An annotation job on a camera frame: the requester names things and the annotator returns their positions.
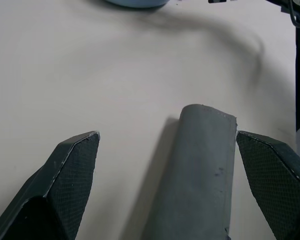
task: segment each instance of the black cable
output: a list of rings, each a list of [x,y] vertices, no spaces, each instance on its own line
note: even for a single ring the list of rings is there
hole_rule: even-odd
[[[290,18],[291,18],[291,21],[293,23],[293,25],[300,29],[300,22],[298,22],[295,18],[295,13],[294,13],[294,7],[293,7],[293,0],[289,0],[288,1],[288,6],[289,6],[289,12],[290,12]]]

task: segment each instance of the gray cylinder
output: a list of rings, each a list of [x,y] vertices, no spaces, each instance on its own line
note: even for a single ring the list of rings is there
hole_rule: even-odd
[[[234,116],[212,107],[182,110],[142,240],[227,239],[236,130]]]

